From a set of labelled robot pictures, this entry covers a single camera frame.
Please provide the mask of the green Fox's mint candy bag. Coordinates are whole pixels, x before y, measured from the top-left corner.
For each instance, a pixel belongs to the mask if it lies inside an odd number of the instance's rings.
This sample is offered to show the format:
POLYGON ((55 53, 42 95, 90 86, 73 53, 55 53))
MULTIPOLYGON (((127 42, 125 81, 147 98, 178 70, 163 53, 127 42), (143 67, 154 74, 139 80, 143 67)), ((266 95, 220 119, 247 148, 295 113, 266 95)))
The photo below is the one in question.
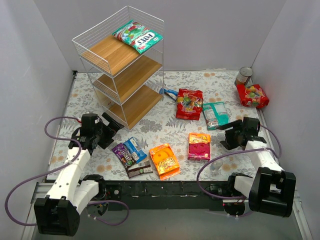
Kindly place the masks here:
POLYGON ((156 45, 163 36, 133 19, 119 27, 112 35, 124 44, 134 48, 139 54, 156 45))

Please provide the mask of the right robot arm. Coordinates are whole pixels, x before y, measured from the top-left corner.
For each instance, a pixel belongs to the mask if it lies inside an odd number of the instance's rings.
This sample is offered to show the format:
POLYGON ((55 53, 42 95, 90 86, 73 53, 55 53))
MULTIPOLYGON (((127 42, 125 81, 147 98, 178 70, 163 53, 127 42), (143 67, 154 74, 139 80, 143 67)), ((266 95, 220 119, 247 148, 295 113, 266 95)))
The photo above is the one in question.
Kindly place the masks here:
POLYGON ((292 213, 296 176, 276 162, 275 153, 259 136, 260 128, 260 121, 251 117, 218 126, 225 131, 221 144, 227 150, 242 148, 256 170, 254 176, 232 173, 228 188, 245 196, 252 211, 286 218, 292 213))

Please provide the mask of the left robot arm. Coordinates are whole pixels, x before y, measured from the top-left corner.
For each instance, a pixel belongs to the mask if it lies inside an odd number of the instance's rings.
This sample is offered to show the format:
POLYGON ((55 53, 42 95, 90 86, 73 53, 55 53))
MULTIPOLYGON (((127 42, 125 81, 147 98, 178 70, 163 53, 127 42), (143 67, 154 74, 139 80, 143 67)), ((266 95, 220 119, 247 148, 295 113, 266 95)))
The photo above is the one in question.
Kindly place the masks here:
POLYGON ((129 206, 119 200, 106 198, 108 189, 104 177, 91 174, 81 179, 93 151, 106 149, 123 125, 107 113, 85 113, 78 120, 78 127, 67 138, 68 151, 64 165, 56 168, 59 175, 44 197, 38 197, 33 205, 37 229, 43 235, 73 237, 80 225, 83 210, 91 204, 129 206))

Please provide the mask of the teal mint candy bag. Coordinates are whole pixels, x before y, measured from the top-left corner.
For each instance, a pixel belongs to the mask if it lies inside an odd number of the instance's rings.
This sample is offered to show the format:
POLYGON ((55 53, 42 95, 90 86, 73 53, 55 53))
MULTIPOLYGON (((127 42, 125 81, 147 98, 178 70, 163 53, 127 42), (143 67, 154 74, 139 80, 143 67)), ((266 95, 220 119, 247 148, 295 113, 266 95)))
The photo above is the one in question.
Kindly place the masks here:
POLYGON ((209 131, 229 123, 229 115, 222 101, 204 103, 202 105, 202 112, 207 130, 209 131))

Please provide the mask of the red fruit candy bag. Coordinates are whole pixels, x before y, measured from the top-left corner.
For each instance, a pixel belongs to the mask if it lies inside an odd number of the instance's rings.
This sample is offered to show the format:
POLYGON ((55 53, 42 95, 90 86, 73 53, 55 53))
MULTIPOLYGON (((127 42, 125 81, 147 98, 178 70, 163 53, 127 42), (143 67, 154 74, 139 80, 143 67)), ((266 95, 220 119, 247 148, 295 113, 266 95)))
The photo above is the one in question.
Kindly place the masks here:
POLYGON ((198 121, 203 111, 203 92, 180 88, 176 97, 177 119, 198 121))

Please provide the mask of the red fruit candy bag corner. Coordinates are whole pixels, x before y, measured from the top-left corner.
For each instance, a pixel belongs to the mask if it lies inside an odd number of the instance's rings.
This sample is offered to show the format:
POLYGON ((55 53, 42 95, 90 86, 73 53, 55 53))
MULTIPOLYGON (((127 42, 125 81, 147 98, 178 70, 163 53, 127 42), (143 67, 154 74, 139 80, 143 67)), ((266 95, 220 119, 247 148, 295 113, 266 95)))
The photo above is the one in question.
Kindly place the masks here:
POLYGON ((269 98, 259 84, 236 86, 240 103, 244 107, 262 109, 269 104, 269 98))

